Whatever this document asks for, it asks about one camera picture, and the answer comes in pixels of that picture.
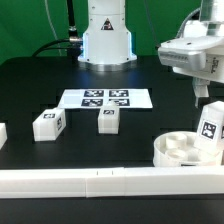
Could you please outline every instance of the white edge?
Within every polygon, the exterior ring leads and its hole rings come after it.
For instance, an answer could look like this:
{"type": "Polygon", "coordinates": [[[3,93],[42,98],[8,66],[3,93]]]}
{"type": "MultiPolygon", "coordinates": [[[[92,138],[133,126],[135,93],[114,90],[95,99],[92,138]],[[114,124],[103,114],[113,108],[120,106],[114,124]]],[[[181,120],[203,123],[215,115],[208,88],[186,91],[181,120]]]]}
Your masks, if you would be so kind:
{"type": "Polygon", "coordinates": [[[0,198],[222,193],[224,166],[0,171],[0,198]]]}

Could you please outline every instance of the cable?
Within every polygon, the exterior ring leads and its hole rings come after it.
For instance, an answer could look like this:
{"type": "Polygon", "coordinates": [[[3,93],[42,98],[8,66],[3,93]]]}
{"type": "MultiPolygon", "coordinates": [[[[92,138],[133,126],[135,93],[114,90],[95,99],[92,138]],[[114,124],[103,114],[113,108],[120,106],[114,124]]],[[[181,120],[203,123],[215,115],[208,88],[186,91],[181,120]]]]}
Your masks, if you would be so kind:
{"type": "Polygon", "coordinates": [[[35,51],[33,53],[32,57],[36,57],[41,51],[43,51],[44,49],[47,49],[48,47],[50,47],[52,45],[59,44],[59,43],[68,43],[68,42],[69,42],[69,39],[59,39],[59,40],[52,41],[52,42],[40,47],[37,51],[35,51]]]}
{"type": "Polygon", "coordinates": [[[68,49],[74,49],[74,48],[72,48],[72,47],[49,47],[49,48],[42,49],[37,54],[39,54],[39,53],[41,53],[43,51],[49,51],[49,50],[68,50],[68,49]]]}
{"type": "Polygon", "coordinates": [[[175,37],[176,39],[181,37],[181,35],[182,35],[183,31],[184,31],[185,25],[186,25],[186,23],[188,22],[188,20],[190,20],[193,16],[195,16],[197,13],[199,13],[200,10],[201,10],[200,8],[195,9],[193,12],[191,12],[191,13],[185,18],[185,20],[182,22],[182,24],[181,24],[181,26],[180,26],[180,28],[179,28],[179,30],[178,30],[178,32],[177,32],[177,35],[176,35],[176,37],[175,37]]]}
{"type": "Polygon", "coordinates": [[[148,20],[148,23],[149,23],[149,27],[150,27],[151,32],[152,32],[154,44],[155,44],[156,47],[159,47],[160,42],[157,39],[156,32],[155,32],[154,27],[152,25],[151,15],[150,15],[150,12],[149,12],[149,7],[146,4],[146,0],[144,0],[144,5],[145,5],[145,10],[146,10],[146,15],[147,15],[147,20],[148,20]]]}
{"type": "Polygon", "coordinates": [[[49,7],[48,7],[48,0],[45,0],[44,2],[45,2],[45,9],[46,9],[46,13],[47,13],[47,18],[48,18],[49,25],[51,27],[51,30],[53,32],[53,35],[54,35],[55,40],[58,40],[58,36],[56,34],[55,28],[54,28],[53,23],[52,23],[52,20],[51,20],[51,15],[50,15],[49,7]]]}

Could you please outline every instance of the black cable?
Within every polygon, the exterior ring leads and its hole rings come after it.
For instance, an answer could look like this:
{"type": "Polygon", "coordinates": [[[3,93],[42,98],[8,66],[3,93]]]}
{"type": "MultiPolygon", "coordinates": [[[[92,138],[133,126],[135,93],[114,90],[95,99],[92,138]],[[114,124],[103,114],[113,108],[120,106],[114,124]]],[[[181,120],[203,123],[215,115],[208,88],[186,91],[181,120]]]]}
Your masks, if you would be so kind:
{"type": "Polygon", "coordinates": [[[78,36],[78,32],[75,27],[73,0],[67,0],[67,10],[68,10],[68,23],[69,23],[69,30],[68,30],[69,37],[78,36]]]}
{"type": "Polygon", "coordinates": [[[146,4],[146,0],[144,0],[144,5],[145,5],[145,10],[146,10],[146,15],[147,15],[147,20],[148,20],[148,23],[149,23],[149,27],[151,29],[151,32],[152,32],[152,36],[153,36],[153,40],[154,40],[154,44],[155,44],[155,47],[156,48],[159,48],[160,47],[160,42],[158,41],[158,38],[156,36],[156,32],[155,32],[155,29],[152,25],[152,20],[151,20],[151,16],[150,16],[150,12],[149,12],[149,7],[148,5],[146,4]]]}
{"type": "Polygon", "coordinates": [[[42,49],[39,53],[41,53],[43,51],[49,51],[49,50],[70,50],[70,49],[74,49],[74,48],[72,48],[72,47],[48,47],[48,48],[42,49]]]}
{"type": "Polygon", "coordinates": [[[73,10],[72,0],[67,0],[67,7],[68,7],[68,22],[69,22],[69,26],[75,26],[75,17],[74,17],[74,10],[73,10]]]}
{"type": "Polygon", "coordinates": [[[68,43],[68,42],[69,42],[69,39],[60,39],[60,40],[52,41],[52,42],[50,42],[48,44],[45,44],[42,47],[40,47],[37,51],[35,51],[33,53],[32,57],[36,57],[41,51],[43,51],[44,49],[47,49],[48,47],[50,47],[52,45],[59,44],[59,43],[68,43]]]}

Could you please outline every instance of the round container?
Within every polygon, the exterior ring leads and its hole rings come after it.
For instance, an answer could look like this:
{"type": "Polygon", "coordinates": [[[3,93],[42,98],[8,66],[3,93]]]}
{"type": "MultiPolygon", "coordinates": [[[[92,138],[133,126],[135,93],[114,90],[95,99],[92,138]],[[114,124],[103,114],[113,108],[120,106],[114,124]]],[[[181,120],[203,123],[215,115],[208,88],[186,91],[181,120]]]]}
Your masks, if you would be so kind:
{"type": "Polygon", "coordinates": [[[169,132],[156,138],[154,141],[155,167],[177,167],[177,166],[219,166],[222,163],[223,151],[217,155],[210,155],[202,150],[195,148],[195,132],[169,132]],[[186,136],[186,144],[175,143],[178,148],[167,148],[167,139],[173,136],[186,136]]]}

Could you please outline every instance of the white robot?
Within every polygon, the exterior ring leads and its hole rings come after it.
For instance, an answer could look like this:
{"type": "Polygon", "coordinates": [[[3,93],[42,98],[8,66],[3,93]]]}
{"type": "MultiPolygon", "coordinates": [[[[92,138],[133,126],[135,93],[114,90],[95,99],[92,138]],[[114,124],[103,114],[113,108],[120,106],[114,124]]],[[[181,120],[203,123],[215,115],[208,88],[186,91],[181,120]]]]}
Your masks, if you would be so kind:
{"type": "Polygon", "coordinates": [[[118,71],[132,66],[131,33],[125,26],[125,0],[88,0],[89,27],[83,35],[81,67],[118,71]]]}
{"type": "Polygon", "coordinates": [[[161,44],[163,65],[174,72],[193,76],[198,98],[208,97],[210,81],[224,83],[224,1],[202,0],[199,21],[186,23],[180,38],[161,44]]]}

